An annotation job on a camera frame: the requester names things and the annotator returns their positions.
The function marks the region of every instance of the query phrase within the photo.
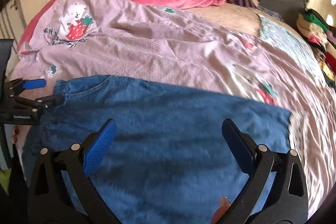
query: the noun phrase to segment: metal screw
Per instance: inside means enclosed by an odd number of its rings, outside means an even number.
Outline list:
[[[297,152],[294,149],[291,149],[290,152],[293,156],[297,156]]]
[[[263,144],[259,145],[258,148],[262,152],[266,152],[267,151],[267,147],[265,145],[263,145]]]
[[[46,149],[46,148],[43,148],[43,149],[41,149],[41,155],[44,155],[44,154],[46,154],[48,152],[48,149]]]
[[[72,146],[71,146],[71,150],[78,150],[81,146],[79,145],[79,143],[74,143]]]

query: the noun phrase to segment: blue clamp handle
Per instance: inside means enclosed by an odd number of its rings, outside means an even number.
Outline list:
[[[108,119],[98,131],[98,137],[84,155],[83,171],[87,176],[98,170],[98,166],[114,140],[116,132],[117,127],[112,119]]]
[[[47,84],[45,79],[35,79],[35,80],[27,80],[22,87],[26,90],[34,90],[39,88],[44,88]]]
[[[242,134],[243,133],[240,132],[231,119],[224,120],[222,124],[222,135],[242,172],[251,176],[255,172],[255,158],[245,140],[242,138]]]

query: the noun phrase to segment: blue denim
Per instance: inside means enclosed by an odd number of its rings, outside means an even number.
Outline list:
[[[273,105],[118,76],[58,81],[54,91],[64,104],[46,111],[24,146],[28,181],[41,148],[67,149],[112,118],[117,136],[90,178],[124,224],[210,223],[220,197],[237,197],[248,176],[221,134],[226,118],[257,144],[290,149],[291,113]],[[80,208],[73,191],[71,197]]]

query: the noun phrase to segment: pile of clothes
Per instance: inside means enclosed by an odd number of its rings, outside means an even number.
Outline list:
[[[335,88],[336,39],[330,26],[315,10],[299,14],[296,26],[311,47],[328,86]]]

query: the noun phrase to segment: green clothing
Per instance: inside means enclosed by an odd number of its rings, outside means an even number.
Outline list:
[[[317,19],[317,17],[314,16],[313,14],[309,14],[309,15],[303,14],[303,17],[305,18],[306,21],[315,23],[316,25],[320,26],[323,29],[324,32],[328,31],[328,28],[326,26],[324,26],[323,23],[321,21],[319,21]]]
[[[0,187],[2,186],[8,195],[9,177],[11,176],[12,169],[0,170]]]

